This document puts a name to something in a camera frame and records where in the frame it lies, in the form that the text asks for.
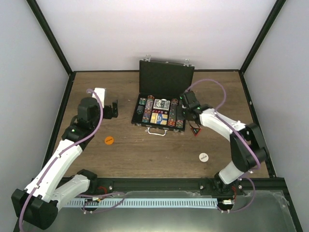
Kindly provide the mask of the black poker chip case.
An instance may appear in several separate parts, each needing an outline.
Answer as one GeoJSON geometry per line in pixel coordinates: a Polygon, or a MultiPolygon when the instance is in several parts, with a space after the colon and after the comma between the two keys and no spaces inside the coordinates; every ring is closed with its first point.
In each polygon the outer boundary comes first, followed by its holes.
{"type": "Polygon", "coordinates": [[[132,116],[131,124],[146,128],[149,135],[166,136],[168,131],[184,132],[185,126],[179,129],[168,125],[142,123],[142,116],[136,112],[139,106],[140,98],[147,98],[153,95],[154,99],[172,99],[178,100],[176,120],[183,118],[181,110],[180,96],[190,87],[195,67],[190,64],[188,59],[183,63],[175,63],[169,61],[160,61],[151,59],[147,55],[144,59],[139,61],[139,94],[136,100],[135,110],[132,116]]]}

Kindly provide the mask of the red black triangular token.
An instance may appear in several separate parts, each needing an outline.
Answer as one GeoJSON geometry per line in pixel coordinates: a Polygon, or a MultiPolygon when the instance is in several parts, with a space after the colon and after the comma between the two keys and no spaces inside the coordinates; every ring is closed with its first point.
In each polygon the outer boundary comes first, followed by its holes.
{"type": "Polygon", "coordinates": [[[191,131],[195,137],[197,137],[201,131],[201,128],[191,127],[191,131]]]}

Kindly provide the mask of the blue white card deck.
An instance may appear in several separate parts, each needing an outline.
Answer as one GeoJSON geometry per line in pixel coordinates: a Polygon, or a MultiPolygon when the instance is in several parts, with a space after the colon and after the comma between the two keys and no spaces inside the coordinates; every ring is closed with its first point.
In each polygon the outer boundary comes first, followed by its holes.
{"type": "Polygon", "coordinates": [[[161,99],[155,99],[153,103],[153,109],[168,111],[170,107],[170,101],[162,101],[161,99]]]}

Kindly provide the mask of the orange round button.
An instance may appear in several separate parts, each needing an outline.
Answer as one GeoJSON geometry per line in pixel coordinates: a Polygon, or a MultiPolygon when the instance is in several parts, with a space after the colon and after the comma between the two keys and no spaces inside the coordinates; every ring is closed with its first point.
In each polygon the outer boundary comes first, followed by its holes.
{"type": "Polygon", "coordinates": [[[106,145],[112,145],[114,143],[114,138],[112,136],[107,136],[104,140],[106,145]]]}

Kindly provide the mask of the white dealer button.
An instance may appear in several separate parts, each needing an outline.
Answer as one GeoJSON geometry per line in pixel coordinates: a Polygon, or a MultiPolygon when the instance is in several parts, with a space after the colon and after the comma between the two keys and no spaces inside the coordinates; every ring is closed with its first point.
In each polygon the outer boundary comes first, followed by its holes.
{"type": "Polygon", "coordinates": [[[206,153],[200,153],[199,154],[199,160],[201,162],[207,162],[209,160],[209,156],[206,153]]]}

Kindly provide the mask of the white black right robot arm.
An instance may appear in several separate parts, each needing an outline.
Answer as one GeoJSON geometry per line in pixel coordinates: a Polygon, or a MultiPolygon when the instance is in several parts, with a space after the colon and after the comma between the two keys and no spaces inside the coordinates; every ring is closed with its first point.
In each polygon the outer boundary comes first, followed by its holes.
{"type": "Polygon", "coordinates": [[[268,148],[257,124],[232,120],[207,104],[201,105],[193,91],[184,92],[180,100],[185,120],[209,128],[230,142],[231,161],[214,176],[217,193],[227,194],[237,179],[266,161],[268,148]]]}

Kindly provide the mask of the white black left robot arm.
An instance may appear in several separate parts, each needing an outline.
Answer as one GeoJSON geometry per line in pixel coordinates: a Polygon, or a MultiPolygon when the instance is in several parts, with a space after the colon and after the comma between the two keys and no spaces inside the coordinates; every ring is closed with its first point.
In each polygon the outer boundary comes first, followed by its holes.
{"type": "Polygon", "coordinates": [[[12,203],[22,232],[26,221],[45,230],[55,221],[60,209],[76,196],[98,191],[98,176],[82,169],[70,181],[59,183],[73,161],[94,138],[103,119],[118,117],[118,102],[104,105],[95,96],[81,99],[77,114],[65,129],[54,154],[24,190],[16,189],[12,203]]]}

